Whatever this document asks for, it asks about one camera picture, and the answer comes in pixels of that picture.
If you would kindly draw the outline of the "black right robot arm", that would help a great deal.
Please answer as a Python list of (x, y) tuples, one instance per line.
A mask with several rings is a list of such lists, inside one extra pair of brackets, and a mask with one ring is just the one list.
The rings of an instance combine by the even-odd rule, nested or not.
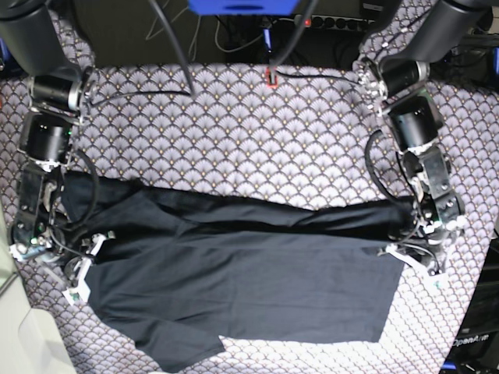
[[(83, 124), (92, 70), (67, 59), (46, 1), (3, 1), (1, 39), (29, 76), (30, 103), (19, 140), (26, 157), (18, 190), (18, 210), (10, 228), (9, 252), (20, 263), (37, 261), (63, 286), (69, 304), (88, 302), (87, 274), (105, 241), (114, 234), (87, 233), (100, 194), (91, 159), (73, 147), (73, 127)], [(91, 176), (90, 202), (76, 220), (55, 207), (65, 188), (64, 168), (80, 158)]]

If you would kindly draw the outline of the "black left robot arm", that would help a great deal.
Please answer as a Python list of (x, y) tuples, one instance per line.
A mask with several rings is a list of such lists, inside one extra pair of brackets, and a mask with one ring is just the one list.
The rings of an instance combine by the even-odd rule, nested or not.
[(451, 162), (437, 143), (444, 122), (425, 84), (431, 64), (497, 4), (438, 1), (410, 22), (419, 28), (402, 51), (359, 63), (359, 85), (378, 118), (388, 123), (413, 198), (414, 227), (381, 253), (412, 267), (431, 291), (448, 285), (448, 246), (462, 236), (466, 218), (462, 198), (451, 186)]

